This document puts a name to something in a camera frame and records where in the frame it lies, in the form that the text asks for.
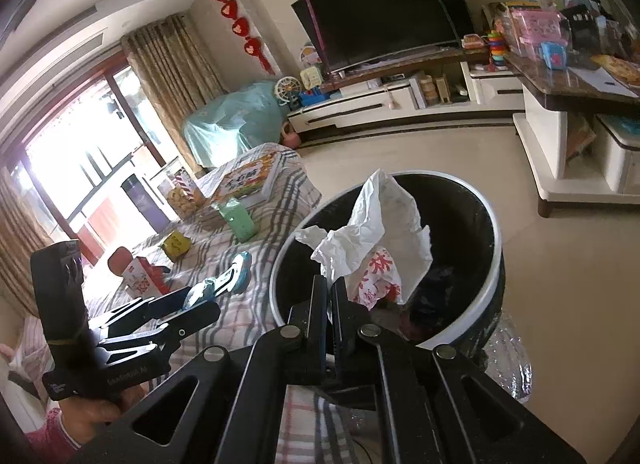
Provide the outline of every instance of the pink box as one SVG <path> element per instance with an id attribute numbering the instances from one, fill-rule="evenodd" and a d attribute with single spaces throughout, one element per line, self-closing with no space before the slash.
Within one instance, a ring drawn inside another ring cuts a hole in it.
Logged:
<path id="1" fill-rule="evenodd" d="M 524 44 L 562 40 L 560 15 L 555 11 L 517 10 L 513 12 L 513 19 Z"/>

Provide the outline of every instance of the yellow box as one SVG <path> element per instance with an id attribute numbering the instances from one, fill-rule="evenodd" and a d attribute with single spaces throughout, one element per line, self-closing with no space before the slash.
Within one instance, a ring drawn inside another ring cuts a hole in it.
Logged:
<path id="1" fill-rule="evenodd" d="M 162 242 L 162 251 L 172 262 L 177 261 L 183 254 L 191 248 L 191 239 L 185 237 L 178 230 L 173 231 Z"/>

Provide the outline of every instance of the hand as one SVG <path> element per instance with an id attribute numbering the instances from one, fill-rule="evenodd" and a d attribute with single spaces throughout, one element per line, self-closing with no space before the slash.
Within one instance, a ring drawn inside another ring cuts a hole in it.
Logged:
<path id="1" fill-rule="evenodd" d="M 104 399 L 68 397 L 59 402 L 62 410 L 62 425 L 78 444 L 86 444 L 95 437 L 97 424 L 113 422 L 145 396 L 140 385 L 132 386 L 122 393 L 121 406 Z"/>

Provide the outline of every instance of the curtain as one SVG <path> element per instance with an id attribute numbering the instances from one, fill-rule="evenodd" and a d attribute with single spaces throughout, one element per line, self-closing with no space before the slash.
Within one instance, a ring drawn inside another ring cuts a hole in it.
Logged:
<path id="1" fill-rule="evenodd" d="M 182 123 L 223 89 L 187 17 L 171 15 L 137 29 L 122 38 L 122 48 L 178 151 L 199 173 Z"/>
<path id="2" fill-rule="evenodd" d="M 30 257 L 53 244 L 15 191 L 6 167 L 0 168 L 0 293 L 26 317 L 38 317 Z"/>

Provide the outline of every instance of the window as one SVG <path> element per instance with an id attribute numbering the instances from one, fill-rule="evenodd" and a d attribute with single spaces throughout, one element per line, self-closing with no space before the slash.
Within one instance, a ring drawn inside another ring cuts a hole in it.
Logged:
<path id="1" fill-rule="evenodd" d="M 123 55 L 61 95 L 14 152 L 12 178 L 38 222 L 54 241 L 78 239 L 93 265 L 155 233 L 121 185 L 179 157 Z"/>

